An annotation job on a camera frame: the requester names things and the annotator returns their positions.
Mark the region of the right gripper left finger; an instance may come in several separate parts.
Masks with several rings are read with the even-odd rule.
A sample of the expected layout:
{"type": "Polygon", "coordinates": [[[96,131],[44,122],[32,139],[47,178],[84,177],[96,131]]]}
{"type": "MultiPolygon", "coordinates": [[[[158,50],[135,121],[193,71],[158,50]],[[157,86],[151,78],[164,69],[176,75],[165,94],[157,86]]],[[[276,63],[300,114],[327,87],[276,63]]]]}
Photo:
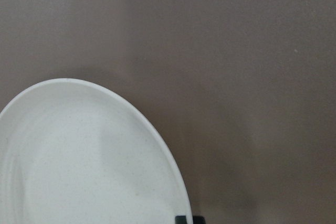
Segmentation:
{"type": "Polygon", "coordinates": [[[176,216],[175,224],[187,224],[186,216],[176,216]]]}

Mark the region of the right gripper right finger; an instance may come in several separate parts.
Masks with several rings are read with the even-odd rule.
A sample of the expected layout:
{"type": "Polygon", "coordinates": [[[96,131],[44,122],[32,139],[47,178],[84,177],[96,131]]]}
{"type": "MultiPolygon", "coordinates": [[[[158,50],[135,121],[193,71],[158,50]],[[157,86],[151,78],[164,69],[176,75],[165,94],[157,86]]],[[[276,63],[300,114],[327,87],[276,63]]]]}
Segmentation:
{"type": "Polygon", "coordinates": [[[206,224],[206,220],[203,216],[193,216],[193,224],[206,224]]]}

